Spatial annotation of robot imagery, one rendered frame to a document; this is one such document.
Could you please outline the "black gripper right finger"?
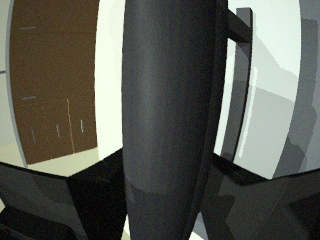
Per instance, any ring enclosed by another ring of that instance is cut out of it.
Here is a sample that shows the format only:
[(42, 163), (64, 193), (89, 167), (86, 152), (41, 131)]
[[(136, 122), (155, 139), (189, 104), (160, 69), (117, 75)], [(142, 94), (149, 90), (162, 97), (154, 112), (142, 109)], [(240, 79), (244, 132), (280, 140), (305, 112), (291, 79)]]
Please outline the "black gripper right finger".
[(265, 179), (213, 152), (200, 209), (208, 240), (261, 240), (284, 205), (320, 192), (320, 168)]

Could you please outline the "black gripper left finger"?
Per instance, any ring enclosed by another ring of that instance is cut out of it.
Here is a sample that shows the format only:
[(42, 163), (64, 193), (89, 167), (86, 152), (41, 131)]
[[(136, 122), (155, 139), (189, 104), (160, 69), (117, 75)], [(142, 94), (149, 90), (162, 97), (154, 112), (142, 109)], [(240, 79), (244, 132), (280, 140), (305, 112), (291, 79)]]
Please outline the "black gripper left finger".
[(128, 216), (123, 147), (68, 177), (0, 161), (0, 200), (68, 225), (77, 240), (121, 240)]

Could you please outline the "dark grey mat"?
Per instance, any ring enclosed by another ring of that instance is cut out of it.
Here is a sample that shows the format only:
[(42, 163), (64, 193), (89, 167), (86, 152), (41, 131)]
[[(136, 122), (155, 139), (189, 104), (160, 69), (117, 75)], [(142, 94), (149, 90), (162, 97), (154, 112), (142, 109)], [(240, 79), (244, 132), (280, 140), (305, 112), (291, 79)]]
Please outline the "dark grey mat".
[[(272, 179), (320, 168), (320, 0), (299, 1), (299, 85), (287, 140)], [(208, 240), (201, 213), (197, 215), (192, 232)]]

